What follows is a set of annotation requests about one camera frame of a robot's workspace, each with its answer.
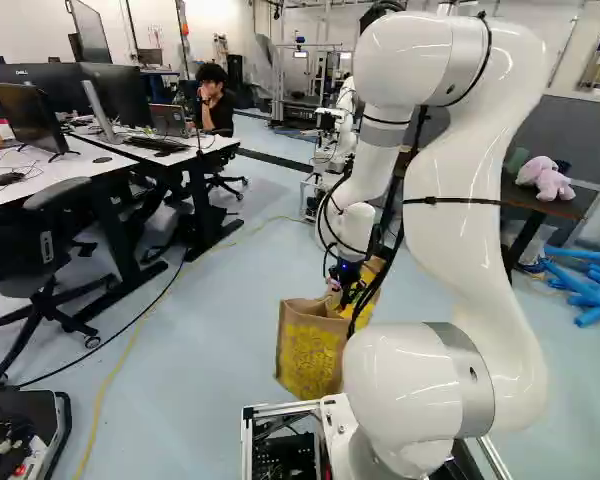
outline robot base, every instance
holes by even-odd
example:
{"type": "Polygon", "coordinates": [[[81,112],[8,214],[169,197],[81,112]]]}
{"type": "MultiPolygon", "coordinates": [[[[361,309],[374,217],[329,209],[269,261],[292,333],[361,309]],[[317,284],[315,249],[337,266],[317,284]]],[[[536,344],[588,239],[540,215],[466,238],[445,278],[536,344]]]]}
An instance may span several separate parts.
{"type": "MultiPolygon", "coordinates": [[[[297,462],[307,464],[306,457],[302,454],[287,456],[283,459],[271,460],[259,448],[259,444],[267,441],[268,434],[261,433],[259,425],[268,422],[268,432],[273,434],[294,422],[305,421],[311,416],[321,420],[313,434],[315,445],[310,453],[315,455],[315,476],[302,476],[298,478],[315,478],[324,480],[332,478],[335,480],[402,480],[391,472],[376,456],[369,444],[368,439],[362,432],[358,432],[358,422],[353,416],[349,401],[345,394],[329,395],[321,400],[306,402],[294,402],[278,405],[255,405],[244,407],[242,410],[242,480],[259,480],[261,476],[257,473],[262,462],[276,462],[274,465],[282,465],[278,470],[275,467],[270,474],[270,480],[285,478],[282,471],[291,471],[297,462]]],[[[309,434],[291,435],[280,437],[275,435],[275,440],[296,438],[296,443],[304,441],[309,434]]],[[[478,439],[485,456],[499,480],[511,480],[499,455],[487,437],[478,439]]],[[[476,465],[471,452],[462,440],[456,440],[452,449],[452,456],[429,477],[431,480],[484,480],[476,465]]]]}

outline desk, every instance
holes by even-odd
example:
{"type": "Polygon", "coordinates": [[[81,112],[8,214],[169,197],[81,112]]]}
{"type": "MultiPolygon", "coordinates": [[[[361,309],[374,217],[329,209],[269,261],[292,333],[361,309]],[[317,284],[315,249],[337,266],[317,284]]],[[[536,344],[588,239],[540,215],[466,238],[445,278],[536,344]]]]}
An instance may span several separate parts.
{"type": "MultiPolygon", "coordinates": [[[[117,132],[128,132],[121,129],[117,132]]],[[[193,138],[174,138],[168,139],[178,141],[190,145],[189,150],[175,152],[166,157],[156,157],[155,151],[145,148],[135,147],[133,145],[121,144],[111,145],[103,141],[98,135],[87,134],[71,134],[75,138],[99,146],[111,152],[126,156],[138,162],[138,166],[134,167],[138,171],[155,178],[158,185],[154,189],[151,197],[145,200],[145,204],[141,209],[135,212],[133,220],[136,226],[144,224],[146,219],[153,214],[162,202],[167,191],[174,188],[179,189],[181,183],[181,172],[189,173],[189,183],[187,184],[187,193],[193,200],[195,208],[195,230],[196,238],[199,238],[198,244],[190,246],[186,260],[192,261],[206,250],[214,246],[227,235],[233,233],[240,228],[244,222],[236,219],[227,225],[222,225],[226,217],[226,209],[214,207],[209,203],[209,196],[205,183],[205,173],[207,173],[204,161],[205,155],[210,153],[220,152],[228,148],[237,148],[240,145],[240,140],[237,138],[226,138],[215,135],[212,141],[211,136],[201,138],[202,159],[197,157],[198,140],[193,138]]]]}
{"type": "MultiPolygon", "coordinates": [[[[10,153],[15,152],[13,148],[0,150],[3,167],[26,167],[37,161],[36,167],[43,171],[35,178],[11,184],[1,190],[0,206],[22,200],[62,180],[75,177],[91,178],[91,205],[104,231],[109,251],[122,281],[75,316],[78,321],[87,322],[166,270],[168,265],[158,261],[144,270],[140,269],[118,218],[117,208],[111,201],[110,180],[116,172],[123,172],[137,165],[137,162],[75,138],[65,138],[69,148],[80,155],[68,153],[56,158],[52,163],[47,163],[52,154],[35,147],[25,147],[20,153],[10,153]],[[111,161],[93,163],[93,160],[100,157],[110,157],[111,161]]],[[[0,174],[8,171],[8,168],[0,168],[0,174]]]]}
{"type": "Polygon", "coordinates": [[[169,70],[140,70],[140,75],[147,79],[151,91],[151,103],[171,103],[173,99],[165,97],[162,93],[162,90],[165,89],[162,77],[179,77],[179,72],[171,72],[169,70]]]}
{"type": "MultiPolygon", "coordinates": [[[[43,171],[42,174],[24,182],[14,183],[0,191],[0,205],[29,197],[34,193],[58,183],[62,180],[75,177],[97,177],[116,170],[126,169],[137,162],[121,155],[112,155],[101,148],[84,144],[71,137],[66,137],[71,150],[80,152],[81,155],[67,153],[55,161],[47,163],[51,153],[35,147],[25,147],[22,152],[16,152],[14,147],[0,149],[2,167],[28,167],[36,162],[36,167],[43,171]],[[110,162],[93,163],[99,157],[111,157],[110,162]]],[[[0,174],[7,173],[9,168],[0,168],[0,174]]]]}
{"type": "Polygon", "coordinates": [[[520,257],[525,249],[533,240],[536,232],[547,218],[547,215],[567,218],[569,220],[579,221],[584,217],[586,206],[578,203],[578,197],[571,201],[563,201],[559,198],[553,202],[541,202],[536,198],[538,191],[535,187],[520,187],[515,184],[515,177],[502,171],[500,199],[502,203],[531,210],[529,218],[525,222],[522,230],[514,240],[508,255],[505,258],[505,268],[507,273],[518,265],[520,257]]]}

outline laptop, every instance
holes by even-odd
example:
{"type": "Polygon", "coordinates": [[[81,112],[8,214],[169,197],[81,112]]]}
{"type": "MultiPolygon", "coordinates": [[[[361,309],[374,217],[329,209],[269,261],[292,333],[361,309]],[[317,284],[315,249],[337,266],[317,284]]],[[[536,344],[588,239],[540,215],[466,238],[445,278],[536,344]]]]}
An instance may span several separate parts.
{"type": "Polygon", "coordinates": [[[151,118],[156,134],[189,138],[190,132],[184,116],[184,108],[181,105],[162,105],[150,103],[151,118]]]}

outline person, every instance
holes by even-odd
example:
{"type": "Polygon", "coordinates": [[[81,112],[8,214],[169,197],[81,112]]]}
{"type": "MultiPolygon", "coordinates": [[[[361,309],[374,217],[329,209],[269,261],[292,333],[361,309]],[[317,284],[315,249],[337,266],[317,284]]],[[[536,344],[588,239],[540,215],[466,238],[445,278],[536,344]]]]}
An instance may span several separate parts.
{"type": "Polygon", "coordinates": [[[218,135],[233,136],[233,101],[225,90],[228,76],[217,63],[205,63],[196,73],[201,100],[198,126],[203,130],[220,130],[218,135]]]}

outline pink plush toy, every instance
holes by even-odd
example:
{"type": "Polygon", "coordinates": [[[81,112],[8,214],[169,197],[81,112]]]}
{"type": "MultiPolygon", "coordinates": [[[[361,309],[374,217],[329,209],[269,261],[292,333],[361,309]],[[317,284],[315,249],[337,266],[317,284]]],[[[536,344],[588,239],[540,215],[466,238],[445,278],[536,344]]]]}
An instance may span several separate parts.
{"type": "Polygon", "coordinates": [[[536,198],[542,202],[571,200],[576,192],[571,188],[571,179],[558,172],[558,165],[549,157],[535,157],[525,163],[518,172],[516,185],[535,185],[540,192],[536,198]]]}

